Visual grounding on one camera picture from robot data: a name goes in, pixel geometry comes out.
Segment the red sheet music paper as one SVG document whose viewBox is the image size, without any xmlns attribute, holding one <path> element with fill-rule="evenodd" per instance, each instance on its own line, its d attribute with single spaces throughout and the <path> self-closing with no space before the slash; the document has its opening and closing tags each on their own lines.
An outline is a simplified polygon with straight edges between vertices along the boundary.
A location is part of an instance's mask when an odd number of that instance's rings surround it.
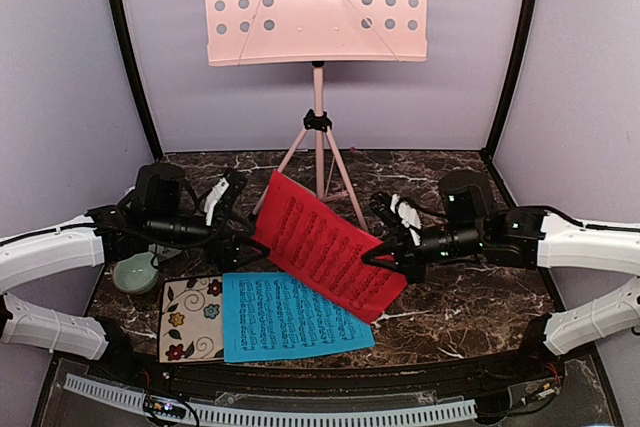
<svg viewBox="0 0 640 427">
<path fill-rule="evenodd" d="M 381 241 L 337 215 L 308 189 L 275 171 L 254 239 L 277 267 L 368 324 L 406 289 L 406 278 L 362 255 Z"/>
</svg>

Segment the blue sheet music paper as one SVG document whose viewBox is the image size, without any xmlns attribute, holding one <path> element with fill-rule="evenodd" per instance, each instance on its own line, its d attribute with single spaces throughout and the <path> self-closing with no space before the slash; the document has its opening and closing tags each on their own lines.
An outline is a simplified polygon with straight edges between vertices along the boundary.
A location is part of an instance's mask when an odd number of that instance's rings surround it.
<svg viewBox="0 0 640 427">
<path fill-rule="evenodd" d="M 369 324 L 286 273 L 223 276 L 227 363 L 322 357 L 375 345 Z"/>
</svg>

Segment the pink music stand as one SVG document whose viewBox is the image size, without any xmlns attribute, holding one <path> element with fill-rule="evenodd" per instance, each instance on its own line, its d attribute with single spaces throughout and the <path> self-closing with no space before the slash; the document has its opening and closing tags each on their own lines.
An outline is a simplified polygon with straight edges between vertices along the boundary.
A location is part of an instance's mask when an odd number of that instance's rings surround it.
<svg viewBox="0 0 640 427">
<path fill-rule="evenodd" d="M 316 195 L 328 190 L 324 151 L 345 185 L 360 227 L 367 226 L 324 108 L 324 66 L 333 61 L 423 62 L 427 0 L 205 0 L 212 67 L 309 63 L 314 105 L 279 167 L 286 168 L 309 132 L 316 137 Z"/>
</svg>

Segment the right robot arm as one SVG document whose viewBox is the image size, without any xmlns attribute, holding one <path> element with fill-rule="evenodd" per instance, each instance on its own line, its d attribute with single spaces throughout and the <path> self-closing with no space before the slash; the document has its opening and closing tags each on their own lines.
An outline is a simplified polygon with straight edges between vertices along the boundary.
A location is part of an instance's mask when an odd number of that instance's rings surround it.
<svg viewBox="0 0 640 427">
<path fill-rule="evenodd" d="M 630 279 L 586 304 L 530 321 L 510 371 L 534 379 L 549 358 L 639 326 L 639 227 L 578 220 L 550 206 L 499 209 L 487 179 L 458 170 L 439 180 L 444 223 L 424 226 L 422 207 L 378 192 L 370 206 L 389 227 L 387 238 L 361 256 L 370 266 L 425 280 L 428 266 L 481 255 L 497 266 L 574 267 L 624 273 Z"/>
</svg>

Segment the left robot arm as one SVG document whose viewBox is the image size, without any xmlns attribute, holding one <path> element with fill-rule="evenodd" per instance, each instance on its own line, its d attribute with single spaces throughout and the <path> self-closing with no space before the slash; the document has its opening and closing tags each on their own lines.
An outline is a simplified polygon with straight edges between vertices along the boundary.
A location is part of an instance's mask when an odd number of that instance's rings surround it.
<svg viewBox="0 0 640 427">
<path fill-rule="evenodd" d="M 238 252 L 254 250 L 255 262 L 270 250 L 255 240 L 255 227 L 233 210 L 246 178 L 227 169 L 199 196 L 176 165 L 141 167 L 136 182 L 116 204 L 88 210 L 67 222 L 1 241 L 1 341 L 92 361 L 120 383 L 141 374 L 140 359 L 118 322 L 105 317 L 73 317 L 12 294 L 14 287 L 58 273 L 128 260 L 153 247 L 178 252 L 200 249 L 229 272 L 244 266 Z"/>
</svg>

